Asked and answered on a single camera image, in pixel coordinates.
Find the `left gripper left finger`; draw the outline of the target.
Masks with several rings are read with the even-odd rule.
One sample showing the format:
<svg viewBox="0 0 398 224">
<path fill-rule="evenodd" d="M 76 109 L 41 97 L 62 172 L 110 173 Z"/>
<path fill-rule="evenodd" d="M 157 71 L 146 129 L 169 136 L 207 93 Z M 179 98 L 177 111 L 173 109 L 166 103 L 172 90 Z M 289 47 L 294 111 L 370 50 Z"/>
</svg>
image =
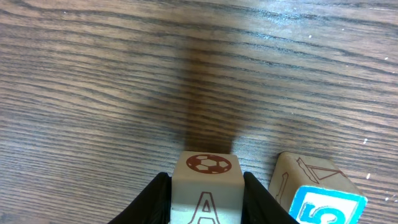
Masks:
<svg viewBox="0 0 398 224">
<path fill-rule="evenodd" d="M 171 194 L 172 178 L 160 172 L 109 224 L 168 224 Z"/>
</svg>

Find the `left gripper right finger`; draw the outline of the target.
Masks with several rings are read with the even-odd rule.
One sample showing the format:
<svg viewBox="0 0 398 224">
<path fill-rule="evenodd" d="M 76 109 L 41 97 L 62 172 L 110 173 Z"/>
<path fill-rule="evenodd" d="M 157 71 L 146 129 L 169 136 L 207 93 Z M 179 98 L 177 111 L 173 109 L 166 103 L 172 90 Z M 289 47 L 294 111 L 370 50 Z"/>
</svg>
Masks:
<svg viewBox="0 0 398 224">
<path fill-rule="evenodd" d="M 245 172 L 241 224 L 299 224 L 251 173 Z"/>
</svg>

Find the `wooden letter A block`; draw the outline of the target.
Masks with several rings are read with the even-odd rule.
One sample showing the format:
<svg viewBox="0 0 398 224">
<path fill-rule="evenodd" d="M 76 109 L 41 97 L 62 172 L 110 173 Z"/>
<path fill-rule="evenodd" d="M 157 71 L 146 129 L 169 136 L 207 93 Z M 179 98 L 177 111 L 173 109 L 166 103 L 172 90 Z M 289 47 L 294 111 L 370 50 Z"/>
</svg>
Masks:
<svg viewBox="0 0 398 224">
<path fill-rule="evenodd" d="M 241 223 L 244 186 L 237 156 L 184 151 L 172 175 L 170 223 Z"/>
</svg>

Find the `blue number five block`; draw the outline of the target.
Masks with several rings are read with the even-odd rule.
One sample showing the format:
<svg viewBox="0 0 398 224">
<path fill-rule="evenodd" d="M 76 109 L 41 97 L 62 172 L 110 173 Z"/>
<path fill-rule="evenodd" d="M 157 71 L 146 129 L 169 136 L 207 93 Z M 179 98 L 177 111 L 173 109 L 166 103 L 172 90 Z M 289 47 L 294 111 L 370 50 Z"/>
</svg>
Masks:
<svg viewBox="0 0 398 224">
<path fill-rule="evenodd" d="M 268 191 L 299 223 L 356 224 L 368 199 L 333 161 L 282 152 Z"/>
</svg>

